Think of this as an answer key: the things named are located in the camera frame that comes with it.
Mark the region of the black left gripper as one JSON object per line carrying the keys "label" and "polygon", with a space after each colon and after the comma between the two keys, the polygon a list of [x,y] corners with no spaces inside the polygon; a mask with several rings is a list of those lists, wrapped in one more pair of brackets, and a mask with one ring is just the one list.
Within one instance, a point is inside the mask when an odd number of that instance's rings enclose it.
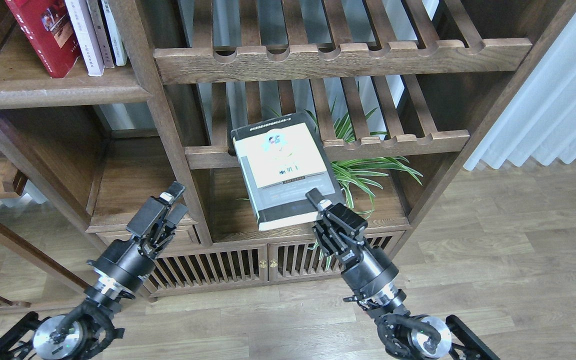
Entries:
{"label": "black left gripper", "polygon": [[115,239],[97,260],[87,262],[99,275],[96,284],[86,289],[87,297],[94,301],[135,298],[188,212],[182,203],[174,207],[185,189],[174,181],[159,197],[151,196],[126,226],[130,239]]}

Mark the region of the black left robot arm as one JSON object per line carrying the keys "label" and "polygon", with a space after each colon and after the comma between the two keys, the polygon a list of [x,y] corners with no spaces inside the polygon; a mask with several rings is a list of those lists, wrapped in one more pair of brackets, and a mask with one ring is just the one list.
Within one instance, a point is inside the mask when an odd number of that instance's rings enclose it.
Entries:
{"label": "black left robot arm", "polygon": [[71,312],[39,319],[28,312],[0,337],[0,360],[89,360],[124,336],[114,326],[121,299],[134,299],[151,275],[156,258],[173,240],[188,212],[178,199],[185,187],[174,181],[160,196],[151,196],[126,226],[130,239],[115,239],[96,260],[87,264],[98,274],[86,298]]}

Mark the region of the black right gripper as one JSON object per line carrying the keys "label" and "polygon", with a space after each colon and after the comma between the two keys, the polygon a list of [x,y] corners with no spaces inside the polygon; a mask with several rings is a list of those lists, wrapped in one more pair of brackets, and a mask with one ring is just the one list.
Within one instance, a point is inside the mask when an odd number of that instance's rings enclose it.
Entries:
{"label": "black right gripper", "polygon": [[345,302],[360,306],[395,306],[398,269],[382,248],[372,247],[364,236],[367,222],[342,203],[333,204],[318,188],[305,194],[318,211],[313,230],[325,256],[342,265],[342,278],[352,290]]}

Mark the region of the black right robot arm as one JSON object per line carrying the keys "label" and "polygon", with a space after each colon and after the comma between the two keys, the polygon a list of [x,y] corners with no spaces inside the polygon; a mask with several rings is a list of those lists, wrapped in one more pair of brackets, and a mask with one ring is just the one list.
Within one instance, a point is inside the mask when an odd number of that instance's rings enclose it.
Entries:
{"label": "black right robot arm", "polygon": [[406,294],[394,283],[398,268],[364,236],[367,222],[343,203],[333,203],[318,189],[306,193],[318,210],[313,230],[325,256],[343,266],[341,276],[356,303],[373,319],[386,353],[399,360],[496,360],[498,356],[455,315],[445,320],[412,315],[404,305]]}

